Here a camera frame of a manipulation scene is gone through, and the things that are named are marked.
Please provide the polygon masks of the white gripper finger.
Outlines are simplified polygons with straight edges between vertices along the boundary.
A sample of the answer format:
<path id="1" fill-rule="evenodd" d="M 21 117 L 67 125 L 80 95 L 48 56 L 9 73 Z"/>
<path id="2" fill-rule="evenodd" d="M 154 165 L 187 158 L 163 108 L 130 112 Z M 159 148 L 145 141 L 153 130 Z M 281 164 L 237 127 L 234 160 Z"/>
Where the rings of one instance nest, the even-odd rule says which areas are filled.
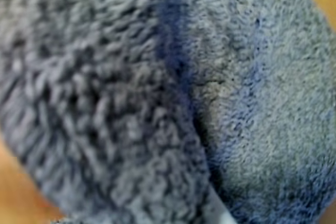
<path id="1" fill-rule="evenodd" d="M 209 214 L 209 223 L 213 224 L 236 224 L 237 221 L 230 214 L 214 189 L 209 191 L 209 203 L 211 213 Z"/>

